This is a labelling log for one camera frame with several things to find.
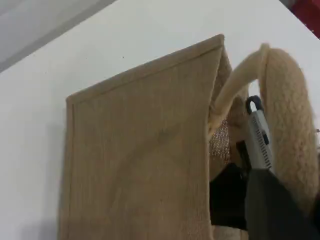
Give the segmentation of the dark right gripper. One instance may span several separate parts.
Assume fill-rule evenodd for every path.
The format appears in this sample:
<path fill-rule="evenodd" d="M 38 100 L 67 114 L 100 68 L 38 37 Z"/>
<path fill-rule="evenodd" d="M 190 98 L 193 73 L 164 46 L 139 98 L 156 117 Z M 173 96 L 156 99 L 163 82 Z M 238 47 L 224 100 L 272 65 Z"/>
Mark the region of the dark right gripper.
<path fill-rule="evenodd" d="M 318 240 L 320 200 L 304 215 L 273 173 L 254 169 L 247 182 L 245 220 L 250 240 Z"/>

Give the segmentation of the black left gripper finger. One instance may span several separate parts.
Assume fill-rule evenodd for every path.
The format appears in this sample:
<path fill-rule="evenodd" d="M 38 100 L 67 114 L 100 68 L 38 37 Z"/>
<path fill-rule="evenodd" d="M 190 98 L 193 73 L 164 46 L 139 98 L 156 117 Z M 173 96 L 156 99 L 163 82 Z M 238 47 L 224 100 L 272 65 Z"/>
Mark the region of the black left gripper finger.
<path fill-rule="evenodd" d="M 213 226 L 247 229 L 245 197 L 247 179 L 234 163 L 229 163 L 209 182 L 210 223 Z"/>

